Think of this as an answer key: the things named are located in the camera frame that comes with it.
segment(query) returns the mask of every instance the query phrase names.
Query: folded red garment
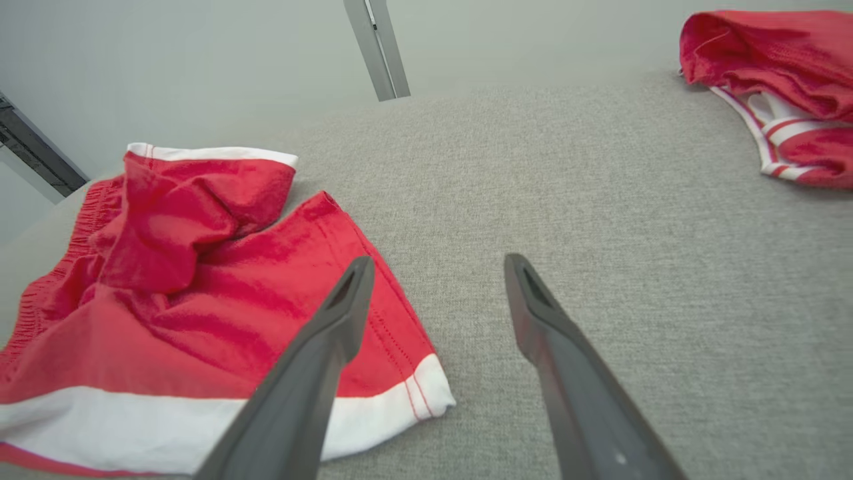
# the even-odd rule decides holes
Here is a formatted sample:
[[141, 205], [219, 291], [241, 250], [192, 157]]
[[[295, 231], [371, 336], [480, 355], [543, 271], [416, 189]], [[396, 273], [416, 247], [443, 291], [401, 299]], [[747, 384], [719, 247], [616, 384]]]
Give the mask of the folded red garment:
[[0, 354], [0, 460], [66, 474], [193, 473], [350, 261], [370, 255], [362, 348], [324, 459], [455, 404], [373, 245], [325, 192], [278, 220], [296, 157], [134, 143], [87, 192], [65, 257]]
[[744, 118], [762, 173], [853, 188], [853, 15], [696, 14], [681, 63], [689, 84], [709, 86]]

